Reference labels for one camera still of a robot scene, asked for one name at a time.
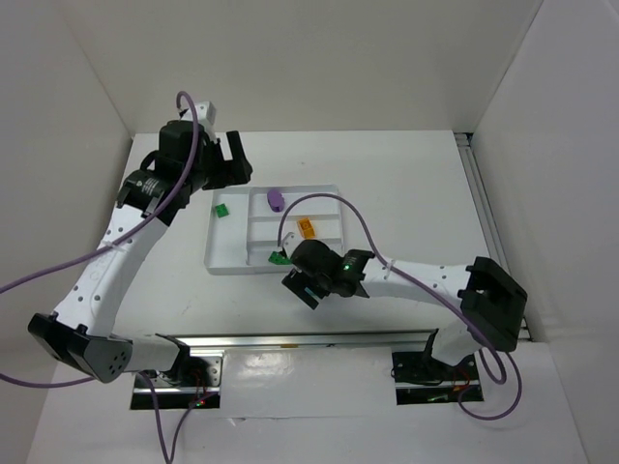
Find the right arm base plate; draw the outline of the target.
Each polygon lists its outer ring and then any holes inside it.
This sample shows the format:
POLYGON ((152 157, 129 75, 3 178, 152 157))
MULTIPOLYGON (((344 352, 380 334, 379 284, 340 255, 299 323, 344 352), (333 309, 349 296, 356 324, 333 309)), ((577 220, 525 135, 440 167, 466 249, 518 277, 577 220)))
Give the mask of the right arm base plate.
POLYGON ((392 362, 398 406, 457 403, 460 396, 463 402, 484 400, 473 355, 449 366, 419 351, 400 351, 392 353, 392 362))

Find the white compartment tray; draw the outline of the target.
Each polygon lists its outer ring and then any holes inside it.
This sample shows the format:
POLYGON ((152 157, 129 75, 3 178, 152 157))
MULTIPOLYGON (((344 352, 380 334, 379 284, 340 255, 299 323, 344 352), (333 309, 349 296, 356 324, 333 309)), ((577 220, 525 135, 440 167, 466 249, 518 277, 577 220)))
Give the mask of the white compartment tray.
MULTIPOLYGON (((211 212, 204 265, 214 276, 286 274, 289 265, 274 264, 270 255, 280 250, 277 242, 283 213, 272 211, 270 187, 230 187, 214 192, 212 206, 224 206, 227 214, 211 212)), ((298 221, 307 218, 316 239, 338 254, 344 251, 340 203, 332 198, 313 198, 295 206, 286 217, 284 235, 299 233, 298 221)))

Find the aluminium side rail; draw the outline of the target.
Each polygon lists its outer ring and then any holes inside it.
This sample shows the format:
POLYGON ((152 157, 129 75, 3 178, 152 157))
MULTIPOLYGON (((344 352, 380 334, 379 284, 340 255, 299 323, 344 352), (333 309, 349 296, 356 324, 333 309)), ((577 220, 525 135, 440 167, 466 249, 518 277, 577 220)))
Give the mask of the aluminium side rail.
POLYGON ((478 257, 465 296, 465 313, 481 325, 493 347, 513 352, 525 337, 524 309, 527 292, 509 274, 507 259, 487 197, 481 171, 475 159, 470 133, 457 133, 455 141, 480 221, 488 257, 478 257))

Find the aluminium front rail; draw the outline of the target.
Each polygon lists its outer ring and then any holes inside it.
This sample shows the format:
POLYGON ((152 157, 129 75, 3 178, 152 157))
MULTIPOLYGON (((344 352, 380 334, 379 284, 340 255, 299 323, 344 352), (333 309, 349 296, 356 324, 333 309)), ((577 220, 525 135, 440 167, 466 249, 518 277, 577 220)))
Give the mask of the aluminium front rail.
POLYGON ((421 344, 424 346, 432 331, 381 331, 348 333, 267 333, 247 335, 179 335, 178 339, 191 347, 209 349, 305 347, 305 346, 365 346, 421 344))

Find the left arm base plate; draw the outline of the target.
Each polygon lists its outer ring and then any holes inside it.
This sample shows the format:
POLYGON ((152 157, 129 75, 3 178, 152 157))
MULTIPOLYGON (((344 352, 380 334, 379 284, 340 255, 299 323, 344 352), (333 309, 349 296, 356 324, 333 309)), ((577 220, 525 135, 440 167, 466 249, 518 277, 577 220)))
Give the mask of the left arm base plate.
POLYGON ((191 404, 196 409, 216 410, 221 406, 223 351, 197 350, 191 363, 176 380, 158 371, 149 371, 161 410, 185 410, 191 404))

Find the yellow lego brick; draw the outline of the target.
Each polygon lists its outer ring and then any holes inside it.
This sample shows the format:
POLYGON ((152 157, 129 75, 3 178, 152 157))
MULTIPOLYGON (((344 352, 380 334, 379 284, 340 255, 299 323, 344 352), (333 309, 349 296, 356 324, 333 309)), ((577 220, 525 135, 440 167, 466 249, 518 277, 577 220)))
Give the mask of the yellow lego brick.
POLYGON ((317 237, 313 224, 309 218, 303 217, 298 219, 297 225, 304 240, 313 240, 317 237))

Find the green 2x2 lego brick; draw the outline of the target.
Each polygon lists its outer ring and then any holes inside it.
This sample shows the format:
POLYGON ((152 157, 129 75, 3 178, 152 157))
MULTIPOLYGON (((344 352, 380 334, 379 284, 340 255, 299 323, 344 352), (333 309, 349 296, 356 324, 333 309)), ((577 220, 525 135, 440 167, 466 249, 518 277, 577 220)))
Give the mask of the green 2x2 lego brick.
POLYGON ((214 207, 214 214, 217 218, 225 218, 229 216, 229 210, 225 204, 221 203, 214 207))

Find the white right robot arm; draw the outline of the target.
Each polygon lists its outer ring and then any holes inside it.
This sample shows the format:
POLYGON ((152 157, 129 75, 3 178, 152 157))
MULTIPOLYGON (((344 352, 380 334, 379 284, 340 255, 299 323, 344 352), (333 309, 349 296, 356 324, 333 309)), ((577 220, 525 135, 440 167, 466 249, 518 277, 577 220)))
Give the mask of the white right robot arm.
POLYGON ((427 356, 455 366, 483 347, 512 353, 527 303, 525 290, 494 260, 436 266, 387 259, 368 250, 338 255, 317 240, 287 235, 282 252, 293 268, 283 285, 310 308, 331 295, 397 298, 443 305, 456 317, 427 343, 427 356))

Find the green 2x4 lego brick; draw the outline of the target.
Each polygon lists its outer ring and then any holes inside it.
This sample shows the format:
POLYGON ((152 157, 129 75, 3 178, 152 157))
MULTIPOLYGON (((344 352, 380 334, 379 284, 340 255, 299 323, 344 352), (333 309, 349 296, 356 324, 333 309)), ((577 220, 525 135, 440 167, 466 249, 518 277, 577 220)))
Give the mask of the green 2x4 lego brick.
POLYGON ((268 262, 276 266, 289 266, 291 264, 290 259, 283 251, 273 251, 268 258, 268 262))

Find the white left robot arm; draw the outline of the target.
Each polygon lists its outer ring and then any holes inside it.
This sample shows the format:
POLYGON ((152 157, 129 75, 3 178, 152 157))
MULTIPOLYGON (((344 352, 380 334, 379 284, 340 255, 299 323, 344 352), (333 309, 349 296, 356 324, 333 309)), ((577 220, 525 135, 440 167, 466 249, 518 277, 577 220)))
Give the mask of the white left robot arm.
POLYGON ((158 371, 172 384, 203 365, 180 340, 165 334, 118 335, 117 313, 146 256, 199 190, 247 184, 252 167, 237 131, 226 133, 231 157, 202 125, 170 121, 159 146, 123 182, 110 222, 70 293, 28 332, 56 361, 102 383, 125 372, 158 371))

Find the purple oval lego brick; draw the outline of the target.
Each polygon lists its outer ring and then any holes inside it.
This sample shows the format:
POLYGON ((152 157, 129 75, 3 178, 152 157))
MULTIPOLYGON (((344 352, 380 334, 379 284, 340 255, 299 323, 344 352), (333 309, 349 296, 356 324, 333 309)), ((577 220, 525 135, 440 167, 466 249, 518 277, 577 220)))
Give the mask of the purple oval lego brick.
POLYGON ((275 213, 282 212, 285 207, 283 195, 277 188, 271 188, 267 191, 267 203, 270 209, 275 213))

